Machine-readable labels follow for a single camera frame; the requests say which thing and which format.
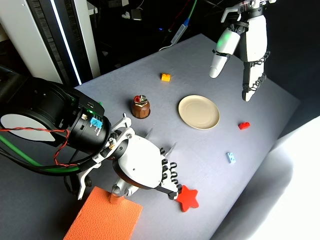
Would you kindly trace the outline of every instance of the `white cable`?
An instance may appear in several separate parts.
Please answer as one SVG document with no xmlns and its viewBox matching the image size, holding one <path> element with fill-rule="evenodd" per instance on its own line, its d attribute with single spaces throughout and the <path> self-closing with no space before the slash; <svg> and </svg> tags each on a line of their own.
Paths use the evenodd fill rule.
<svg viewBox="0 0 320 240">
<path fill-rule="evenodd" d="M 164 47 L 162 47 L 162 48 L 160 48 L 160 49 L 159 49 L 159 52 L 160 52 L 161 50 L 163 50 L 163 49 L 170 48 L 171 46 L 172 46 L 172 44 L 171 44 L 171 45 L 169 45 L 169 46 L 164 46 Z"/>
<path fill-rule="evenodd" d="M 136 9 L 140 8 L 141 5 L 144 4 L 144 1 L 145 1 L 145 0 L 142 0 L 142 3 L 141 3 Z"/>
<path fill-rule="evenodd" d="M 57 23 L 58 23 L 58 26 L 59 26 L 59 29 L 60 29 L 60 32 L 61 32 L 63 41 L 64 41 L 64 45 L 65 45 L 66 51 L 68 52 L 68 55 L 69 55 L 69 58 L 70 58 L 70 61 L 71 61 L 71 64 L 72 64 L 72 67 L 73 67 L 75 76 L 76 76 L 76 78 L 77 78 L 77 80 L 78 80 L 79 85 L 81 85 L 82 82 L 81 82 L 81 80 L 80 80 L 80 76 L 79 76 L 79 74 L 78 74 L 78 70 L 77 70 L 77 67 L 76 67 L 74 58 L 72 57 L 71 50 L 70 50 L 70 47 L 69 47 L 69 44 L 68 44 L 68 41 L 67 41 L 67 38 L 66 38 L 66 34 L 65 34 L 65 31 L 64 31 L 64 28 L 62 27 L 62 23 L 61 23 L 59 14 L 58 14 L 58 10 L 57 10 L 57 7 L 56 7 L 56 3 L 55 3 L 54 0 L 50 0 L 50 2 L 51 2 L 52 9 L 53 9 L 53 12 L 54 12 L 56 21 L 57 21 Z"/>
</svg>

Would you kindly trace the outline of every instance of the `green cable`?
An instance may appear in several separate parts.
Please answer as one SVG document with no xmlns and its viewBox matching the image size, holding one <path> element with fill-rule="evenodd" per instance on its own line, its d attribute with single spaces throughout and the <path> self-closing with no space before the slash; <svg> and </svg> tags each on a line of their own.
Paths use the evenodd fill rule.
<svg viewBox="0 0 320 240">
<path fill-rule="evenodd" d="M 193 3 L 193 6 L 192 6 L 192 9 L 191 9 L 191 12 L 190 12 L 190 14 L 189 14 L 189 16 L 188 16 L 188 19 L 190 19 L 191 18 L 191 15 L 192 15 L 192 13 L 194 12 L 194 10 L 195 10 L 195 6 L 196 6 L 196 4 L 197 4 L 197 0 L 195 0 L 194 1 L 194 3 Z"/>
<path fill-rule="evenodd" d="M 31 165 L 36 166 L 36 167 L 43 167 L 43 165 L 41 165 L 37 161 L 33 160 L 31 157 L 29 157 L 27 154 L 25 154 L 23 151 L 21 151 L 15 145 L 13 145 L 10 141 L 8 141 L 4 136 L 0 135 L 0 141 L 3 142 L 8 148 L 10 148 L 16 154 L 18 154 L 20 157 L 22 157 L 24 160 L 29 162 Z M 43 170 L 50 172 L 50 173 L 69 173 L 69 172 L 74 172 L 74 171 L 79 170 L 79 167 L 74 166 L 74 167 L 68 167 L 68 168 L 50 168 L 50 169 L 43 169 Z"/>
</svg>

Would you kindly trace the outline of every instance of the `plate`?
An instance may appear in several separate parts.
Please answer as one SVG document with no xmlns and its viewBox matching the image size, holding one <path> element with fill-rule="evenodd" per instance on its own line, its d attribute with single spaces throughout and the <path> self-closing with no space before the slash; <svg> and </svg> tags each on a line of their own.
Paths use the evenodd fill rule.
<svg viewBox="0 0 320 240">
<path fill-rule="evenodd" d="M 180 101 L 178 111 L 182 120 L 195 129 L 212 129 L 220 120 L 218 107 L 204 96 L 186 96 Z"/>
</svg>

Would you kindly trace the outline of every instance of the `gray table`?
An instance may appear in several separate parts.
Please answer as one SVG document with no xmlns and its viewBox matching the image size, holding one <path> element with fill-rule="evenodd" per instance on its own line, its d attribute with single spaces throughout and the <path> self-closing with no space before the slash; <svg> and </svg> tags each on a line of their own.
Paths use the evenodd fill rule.
<svg viewBox="0 0 320 240">
<path fill-rule="evenodd" d="M 169 148 L 177 142 L 169 160 L 178 163 L 180 183 L 197 189 L 199 208 L 183 213 L 177 202 L 156 190 L 138 190 L 131 200 L 143 206 L 132 239 L 208 240 L 243 191 L 295 111 L 299 101 L 270 80 L 252 97 L 241 98 L 243 63 L 231 57 L 217 79 L 209 77 L 215 43 L 197 35 L 161 52 L 87 82 L 78 89 L 105 108 L 112 124 L 127 112 L 135 95 L 146 95 L 151 115 L 132 119 L 132 128 L 144 135 L 153 128 L 150 141 Z M 160 80 L 170 73 L 171 82 Z M 179 101 L 202 95 L 219 108 L 220 122 L 210 130 L 197 130 L 180 118 Z M 238 124 L 249 121 L 241 131 Z M 8 136 L 34 158 L 46 158 L 55 150 Z M 41 156 L 33 149 L 42 148 Z M 228 163 L 233 152 L 236 164 Z M 61 157 L 68 158 L 71 150 Z M 68 195 L 62 180 L 34 174 L 1 158 L 1 239 L 61 239 L 82 206 Z M 91 174 L 94 185 L 111 190 L 117 179 L 112 164 Z"/>
</svg>

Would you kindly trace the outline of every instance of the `white light strip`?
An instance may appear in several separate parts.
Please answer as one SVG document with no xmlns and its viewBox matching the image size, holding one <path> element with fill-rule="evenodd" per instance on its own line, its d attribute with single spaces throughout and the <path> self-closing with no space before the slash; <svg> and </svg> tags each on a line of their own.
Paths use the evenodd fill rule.
<svg viewBox="0 0 320 240">
<path fill-rule="evenodd" d="M 76 78 L 78 80 L 79 85 L 81 85 L 82 82 L 80 80 L 80 76 L 79 76 L 78 70 L 76 68 L 76 64 L 75 64 L 74 58 L 72 57 L 72 54 L 71 54 L 71 51 L 70 51 L 70 47 L 69 47 L 69 44 L 68 44 L 68 41 L 67 41 L 67 38 L 66 38 L 66 35 L 65 35 L 64 28 L 62 27 L 62 24 L 61 24 L 61 20 L 60 20 L 59 14 L 58 14 L 56 3 L 55 3 L 54 0 L 50 0 L 50 2 L 51 2 L 51 5 L 52 5 L 52 8 L 53 8 L 53 12 L 54 12 L 56 21 L 58 22 L 58 26 L 60 28 L 60 32 L 61 32 L 64 44 L 65 44 L 65 47 L 66 47 L 66 51 L 68 52 L 69 58 L 71 60 L 71 64 L 73 66 L 73 70 L 75 72 L 75 75 L 76 75 Z"/>
</svg>

